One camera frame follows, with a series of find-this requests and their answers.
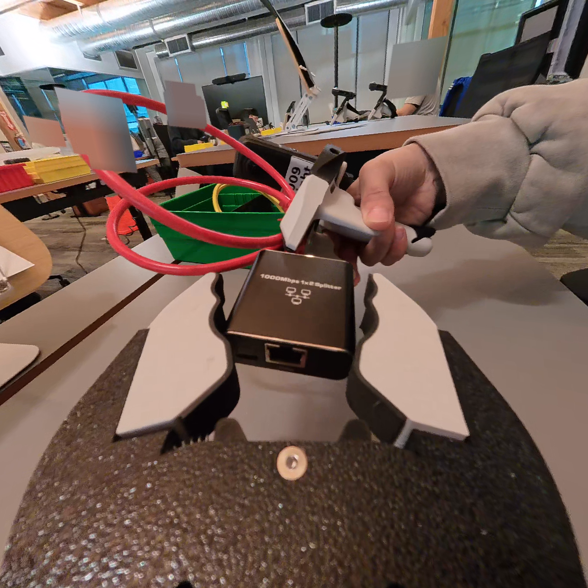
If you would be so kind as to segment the black pole lamp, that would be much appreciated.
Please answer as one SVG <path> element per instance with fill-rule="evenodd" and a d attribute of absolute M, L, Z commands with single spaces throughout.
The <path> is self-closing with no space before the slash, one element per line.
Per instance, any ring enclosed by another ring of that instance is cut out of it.
<path fill-rule="evenodd" d="M 334 87 L 339 87 L 339 29 L 352 21 L 352 14 L 347 12 L 335 12 L 320 20 L 323 29 L 334 30 Z M 342 99 L 334 98 L 334 106 L 339 105 Z"/>

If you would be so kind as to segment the office desk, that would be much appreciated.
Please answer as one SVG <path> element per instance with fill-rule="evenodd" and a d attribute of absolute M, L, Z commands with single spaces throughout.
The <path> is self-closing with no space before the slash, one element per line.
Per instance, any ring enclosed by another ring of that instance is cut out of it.
<path fill-rule="evenodd" d="M 438 132 L 469 121 L 464 118 L 410 115 L 334 126 L 312 126 L 300 132 L 283 132 L 266 138 L 308 155 L 319 155 L 328 144 L 345 152 L 381 151 L 398 148 L 411 137 Z"/>
<path fill-rule="evenodd" d="M 49 183 L 36 183 L 30 187 L 20 187 L 15 190 L 1 192 L 1 204 L 12 202 L 27 198 L 30 196 L 37 196 L 40 194 L 47 194 L 50 192 L 59 192 L 66 187 L 76 187 L 94 181 L 98 181 L 99 177 L 96 173 L 90 173 L 83 176 L 76 176 L 74 178 L 67 178 Z"/>

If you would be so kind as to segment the silver ceiling duct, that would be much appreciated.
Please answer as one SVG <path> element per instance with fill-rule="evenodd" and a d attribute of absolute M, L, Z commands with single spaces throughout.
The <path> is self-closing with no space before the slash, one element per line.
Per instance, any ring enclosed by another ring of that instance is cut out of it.
<path fill-rule="evenodd" d="M 75 42 L 85 55 L 166 45 L 186 38 L 187 50 L 318 24 L 337 12 L 352 16 L 397 8 L 406 1 L 104 1 L 39 25 L 56 43 Z"/>

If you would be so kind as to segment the green plastic bin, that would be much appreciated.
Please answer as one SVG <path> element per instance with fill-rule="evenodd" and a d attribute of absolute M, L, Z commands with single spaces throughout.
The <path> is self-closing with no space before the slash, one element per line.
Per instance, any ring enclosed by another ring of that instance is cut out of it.
<path fill-rule="evenodd" d="M 280 232 L 283 211 L 261 193 L 225 185 L 218 196 L 218 212 L 213 204 L 215 185 L 207 185 L 188 194 L 172 198 L 160 206 L 203 228 L 216 232 L 260 238 Z M 254 253 L 259 247 L 242 249 L 214 245 L 193 239 L 152 219 L 159 236 L 173 258 L 189 263 L 215 263 Z"/>

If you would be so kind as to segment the pale flat board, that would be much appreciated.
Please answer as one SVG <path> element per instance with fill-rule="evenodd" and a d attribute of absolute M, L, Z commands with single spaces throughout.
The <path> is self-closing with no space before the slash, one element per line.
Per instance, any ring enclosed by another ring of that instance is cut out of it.
<path fill-rule="evenodd" d="M 1 388 L 32 364 L 39 354 L 40 349 L 35 345 L 1 343 Z"/>

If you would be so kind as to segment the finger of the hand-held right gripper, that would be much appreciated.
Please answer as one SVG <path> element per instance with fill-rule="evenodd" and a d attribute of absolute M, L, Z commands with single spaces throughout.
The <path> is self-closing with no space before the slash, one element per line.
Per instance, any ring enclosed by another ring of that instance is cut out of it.
<path fill-rule="evenodd" d="M 337 188 L 335 180 L 328 182 L 320 177 L 306 177 L 303 180 L 281 220 L 287 251 L 297 250 L 316 219 L 333 225 L 339 223 L 334 214 L 334 192 Z"/>

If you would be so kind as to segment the blue jacket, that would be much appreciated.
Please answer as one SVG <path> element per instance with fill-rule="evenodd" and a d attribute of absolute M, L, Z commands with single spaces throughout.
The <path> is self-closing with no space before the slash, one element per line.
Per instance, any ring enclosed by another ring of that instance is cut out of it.
<path fill-rule="evenodd" d="M 463 96 L 467 92 L 471 80 L 472 77 L 459 77 L 452 82 L 447 90 L 445 99 L 440 105 L 439 116 L 454 117 Z"/>

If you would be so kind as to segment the orange traffic cone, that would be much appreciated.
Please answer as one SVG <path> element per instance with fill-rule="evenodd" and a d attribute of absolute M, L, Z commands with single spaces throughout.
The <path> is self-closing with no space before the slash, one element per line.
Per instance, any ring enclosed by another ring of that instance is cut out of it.
<path fill-rule="evenodd" d="M 113 211 L 118 206 L 119 202 L 122 201 L 122 198 L 120 198 L 118 195 L 106 196 L 105 199 L 110 212 Z M 124 211 L 119 220 L 117 228 L 118 235 L 130 236 L 136 231 L 138 231 L 136 221 L 128 209 Z"/>

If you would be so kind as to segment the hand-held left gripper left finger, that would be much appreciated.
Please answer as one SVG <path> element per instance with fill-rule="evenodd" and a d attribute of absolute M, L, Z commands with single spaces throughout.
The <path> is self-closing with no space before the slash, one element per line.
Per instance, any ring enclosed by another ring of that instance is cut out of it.
<path fill-rule="evenodd" d="M 213 442 L 240 399 L 226 339 L 224 279 L 209 273 L 152 321 L 115 430 L 115 440 L 166 434 L 162 452 Z"/>

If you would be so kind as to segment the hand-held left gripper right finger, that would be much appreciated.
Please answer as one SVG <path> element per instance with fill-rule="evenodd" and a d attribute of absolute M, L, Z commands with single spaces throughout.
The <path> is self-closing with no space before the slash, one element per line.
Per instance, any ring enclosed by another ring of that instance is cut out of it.
<path fill-rule="evenodd" d="M 413 432 L 468 438 L 436 324 L 382 274 L 367 280 L 360 329 L 346 400 L 373 436 L 398 448 Z"/>

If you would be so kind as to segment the black monitor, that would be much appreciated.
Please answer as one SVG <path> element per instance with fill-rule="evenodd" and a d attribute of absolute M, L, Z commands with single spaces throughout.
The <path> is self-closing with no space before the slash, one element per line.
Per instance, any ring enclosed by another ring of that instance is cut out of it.
<path fill-rule="evenodd" d="M 204 85 L 202 86 L 203 98 L 209 114 L 210 123 L 222 129 L 222 122 L 217 117 L 217 109 L 222 107 L 222 102 L 227 102 L 226 109 L 231 119 L 247 120 L 246 109 L 253 109 L 255 115 L 262 118 L 264 123 L 271 122 L 268 117 L 266 96 L 261 76 L 247 77 L 234 84 Z"/>

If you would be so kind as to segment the person's right hand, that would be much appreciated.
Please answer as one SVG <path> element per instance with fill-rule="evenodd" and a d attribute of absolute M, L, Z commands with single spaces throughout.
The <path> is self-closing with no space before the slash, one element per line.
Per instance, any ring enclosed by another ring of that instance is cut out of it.
<path fill-rule="evenodd" d="M 357 262 L 390 266 L 408 250 L 406 226 L 422 226 L 443 197 L 436 166 L 418 143 L 388 151 L 363 165 L 349 194 L 359 205 L 364 223 L 378 232 L 359 245 L 334 235 L 334 251 L 357 273 Z"/>

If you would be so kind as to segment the yellow plastic bin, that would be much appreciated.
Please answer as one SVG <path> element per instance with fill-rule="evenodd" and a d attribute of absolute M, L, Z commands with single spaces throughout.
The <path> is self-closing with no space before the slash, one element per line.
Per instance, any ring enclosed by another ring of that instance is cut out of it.
<path fill-rule="evenodd" d="M 53 183 L 91 174 L 87 161 L 80 155 L 32 160 L 24 164 L 24 170 L 36 184 Z"/>

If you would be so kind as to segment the curved wooden board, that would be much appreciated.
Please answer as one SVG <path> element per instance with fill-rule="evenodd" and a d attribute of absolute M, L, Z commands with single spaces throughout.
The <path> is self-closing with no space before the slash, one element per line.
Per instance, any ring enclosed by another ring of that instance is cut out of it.
<path fill-rule="evenodd" d="M 52 258 L 45 244 L 21 221 L 1 207 L 1 246 L 34 263 L 7 280 L 1 280 L 1 309 L 35 292 L 52 271 Z"/>

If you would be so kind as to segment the black ethernet splitter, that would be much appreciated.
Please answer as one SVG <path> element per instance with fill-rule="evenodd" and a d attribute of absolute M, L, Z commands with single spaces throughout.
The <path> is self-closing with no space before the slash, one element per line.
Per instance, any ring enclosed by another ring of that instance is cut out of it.
<path fill-rule="evenodd" d="M 234 360 L 345 379 L 356 345 L 354 286 L 346 261 L 262 250 L 227 320 Z"/>

